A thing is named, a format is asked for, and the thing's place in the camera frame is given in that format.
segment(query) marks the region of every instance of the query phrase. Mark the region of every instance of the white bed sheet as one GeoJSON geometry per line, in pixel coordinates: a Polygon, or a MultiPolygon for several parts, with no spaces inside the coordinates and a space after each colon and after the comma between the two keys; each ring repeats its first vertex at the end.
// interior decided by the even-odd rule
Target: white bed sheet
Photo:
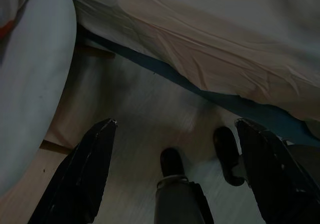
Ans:
{"type": "Polygon", "coordinates": [[[203,90],[320,120],[320,38],[283,0],[74,0],[88,30],[169,63],[203,90]]]}

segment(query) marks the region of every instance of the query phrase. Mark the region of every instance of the wooden floor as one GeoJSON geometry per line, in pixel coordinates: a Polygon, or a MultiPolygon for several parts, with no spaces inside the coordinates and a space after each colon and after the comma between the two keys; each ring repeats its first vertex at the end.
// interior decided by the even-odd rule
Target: wooden floor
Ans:
{"type": "MultiPolygon", "coordinates": [[[[152,224],[161,151],[177,147],[190,180],[200,183],[216,224],[263,224],[246,184],[228,185],[212,133],[236,115],[116,57],[74,57],[46,139],[74,147],[95,122],[114,118],[118,129],[109,177],[95,224],[152,224]]],[[[26,224],[65,156],[39,150],[22,180],[0,200],[0,224],[26,224]]]]}

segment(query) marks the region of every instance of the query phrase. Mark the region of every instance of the bed sheet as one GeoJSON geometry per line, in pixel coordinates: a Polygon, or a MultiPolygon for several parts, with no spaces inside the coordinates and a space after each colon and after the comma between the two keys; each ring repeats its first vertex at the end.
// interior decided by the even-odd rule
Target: bed sheet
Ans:
{"type": "Polygon", "coordinates": [[[320,120],[318,30],[301,28],[282,1],[74,0],[85,28],[167,62],[200,89],[320,120]]]}

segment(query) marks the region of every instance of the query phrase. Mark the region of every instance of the mattress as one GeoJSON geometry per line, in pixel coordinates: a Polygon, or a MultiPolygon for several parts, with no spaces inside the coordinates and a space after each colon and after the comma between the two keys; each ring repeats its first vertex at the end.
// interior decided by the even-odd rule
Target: mattress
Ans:
{"type": "Polygon", "coordinates": [[[202,90],[320,120],[318,13],[303,0],[74,0],[91,32],[165,61],[202,90]]]}

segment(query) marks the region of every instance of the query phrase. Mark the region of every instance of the bed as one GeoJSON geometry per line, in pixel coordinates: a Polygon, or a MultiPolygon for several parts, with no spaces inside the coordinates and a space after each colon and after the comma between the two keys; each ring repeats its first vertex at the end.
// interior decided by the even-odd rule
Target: bed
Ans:
{"type": "Polygon", "coordinates": [[[152,58],[149,69],[158,60],[199,92],[240,96],[300,120],[320,120],[318,14],[305,12],[310,7],[300,10],[291,0],[73,1],[78,23],[105,45],[152,58]]]}

